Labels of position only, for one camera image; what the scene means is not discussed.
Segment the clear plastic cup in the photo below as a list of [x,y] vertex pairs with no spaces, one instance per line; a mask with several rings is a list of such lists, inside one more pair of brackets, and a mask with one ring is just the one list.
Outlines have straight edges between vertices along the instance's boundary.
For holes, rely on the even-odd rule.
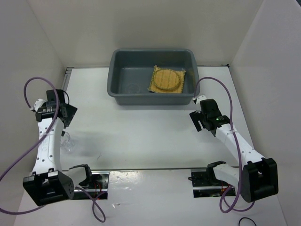
[[140,93],[140,87],[137,84],[128,84],[125,88],[126,94],[139,94]]
[[61,148],[67,153],[70,153],[74,149],[75,147],[74,141],[68,132],[66,131],[63,132],[63,136],[61,136],[60,145]]

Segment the round bamboo coaster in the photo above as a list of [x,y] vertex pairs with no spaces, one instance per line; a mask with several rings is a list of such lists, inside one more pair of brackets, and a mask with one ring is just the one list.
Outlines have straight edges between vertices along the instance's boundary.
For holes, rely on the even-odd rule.
[[152,82],[156,88],[164,91],[174,91],[181,82],[181,76],[178,72],[171,69],[158,69],[154,72]]

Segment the square bamboo mat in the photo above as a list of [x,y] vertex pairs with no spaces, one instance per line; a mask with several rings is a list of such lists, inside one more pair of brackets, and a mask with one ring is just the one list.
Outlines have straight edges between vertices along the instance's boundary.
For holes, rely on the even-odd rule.
[[[154,66],[153,74],[158,69],[163,69],[163,68],[160,68],[157,65]],[[182,93],[183,87],[184,87],[184,79],[185,79],[185,73],[186,73],[186,71],[185,70],[181,70],[181,71],[176,71],[176,72],[179,73],[179,75],[181,76],[181,79],[182,79],[182,82],[181,82],[180,86],[177,89],[175,89],[174,91],[164,91],[164,90],[156,88],[155,85],[152,82],[152,77],[153,77],[153,74],[152,74],[148,91],[153,92],[153,93],[161,93],[161,94],[164,94],[164,93],[167,93],[167,94],[180,94],[180,93]]]

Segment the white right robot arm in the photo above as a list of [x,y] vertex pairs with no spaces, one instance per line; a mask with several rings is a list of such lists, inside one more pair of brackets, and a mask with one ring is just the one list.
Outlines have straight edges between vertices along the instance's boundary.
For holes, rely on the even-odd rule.
[[258,153],[236,130],[231,119],[222,115],[214,99],[194,98],[200,110],[190,113],[190,118],[200,132],[206,129],[221,141],[238,161],[232,167],[224,161],[208,164],[206,180],[211,185],[226,182],[233,186],[244,201],[251,203],[278,194],[277,163]]

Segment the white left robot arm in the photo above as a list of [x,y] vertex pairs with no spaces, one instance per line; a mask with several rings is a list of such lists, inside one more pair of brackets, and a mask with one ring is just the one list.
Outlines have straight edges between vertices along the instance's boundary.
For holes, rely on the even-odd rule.
[[62,89],[48,90],[47,99],[38,99],[34,104],[39,137],[35,165],[30,176],[23,179],[23,187],[37,206],[71,200],[76,186],[89,188],[94,177],[87,164],[62,170],[60,153],[61,139],[77,108],[66,103]]

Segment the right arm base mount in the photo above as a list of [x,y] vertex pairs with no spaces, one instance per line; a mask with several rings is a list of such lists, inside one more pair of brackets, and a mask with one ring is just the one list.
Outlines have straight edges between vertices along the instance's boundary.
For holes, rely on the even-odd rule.
[[191,169],[188,180],[192,184],[194,198],[221,197],[230,186],[224,181],[211,182],[206,172],[206,168]]

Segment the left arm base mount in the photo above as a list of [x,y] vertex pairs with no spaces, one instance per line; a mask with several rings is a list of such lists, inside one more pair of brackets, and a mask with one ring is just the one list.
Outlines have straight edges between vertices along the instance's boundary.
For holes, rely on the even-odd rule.
[[76,172],[71,175],[74,187],[81,187],[88,192],[93,198],[106,200],[108,198],[109,175],[107,170],[92,170],[90,181],[84,182],[87,178],[85,173]]

